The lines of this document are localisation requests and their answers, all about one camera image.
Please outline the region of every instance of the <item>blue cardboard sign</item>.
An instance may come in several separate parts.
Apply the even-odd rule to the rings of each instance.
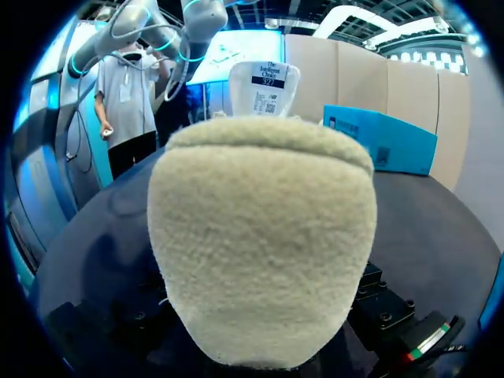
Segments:
[[[357,140],[377,171],[428,175],[437,135],[412,124],[367,109],[324,106],[324,126]]]

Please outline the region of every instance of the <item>plush pad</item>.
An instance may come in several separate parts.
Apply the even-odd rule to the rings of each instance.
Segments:
[[[169,301],[214,361],[290,369],[347,318],[376,228],[372,161],[295,119],[177,132],[150,178],[150,240]]]

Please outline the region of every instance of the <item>cyan led ring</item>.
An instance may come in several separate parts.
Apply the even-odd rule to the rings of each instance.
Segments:
[[[203,55],[202,57],[197,57],[195,59],[187,59],[186,57],[184,57],[181,53],[180,53],[180,50],[179,50],[179,57],[182,58],[183,61],[189,61],[189,62],[195,62],[195,61],[202,61],[203,59],[205,59],[205,55]]]
[[[156,51],[161,51],[161,50],[164,50],[166,47],[170,46],[173,42],[173,40],[176,38],[177,34],[175,33],[172,37],[172,39],[170,39],[167,43],[165,43],[163,46],[161,47],[156,47],[155,50]]]
[[[86,71],[86,72],[83,72],[83,71],[80,71],[79,69],[77,69],[76,67],[76,56],[75,54],[72,55],[72,68],[75,72],[77,72],[79,75],[86,75],[88,72],[89,72],[89,69]]]

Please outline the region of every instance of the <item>black tabletop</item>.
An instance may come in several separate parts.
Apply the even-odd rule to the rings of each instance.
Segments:
[[[155,311],[158,294],[139,289],[157,266],[146,221],[147,186],[162,151],[136,165],[99,192],[54,240],[30,294],[45,317],[65,302],[84,299],[110,308],[123,300],[131,314]],[[470,343],[500,258],[495,242],[450,191],[430,177],[376,172],[378,228],[371,260],[389,288],[416,303],[423,318],[438,310],[467,321],[457,343]],[[345,327],[354,364],[374,363]],[[438,369],[453,370],[457,358]]]

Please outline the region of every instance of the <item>black pants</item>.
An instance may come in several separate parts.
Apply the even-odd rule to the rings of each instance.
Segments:
[[[115,180],[135,163],[141,162],[156,150],[156,132],[147,132],[109,150],[109,163]]]

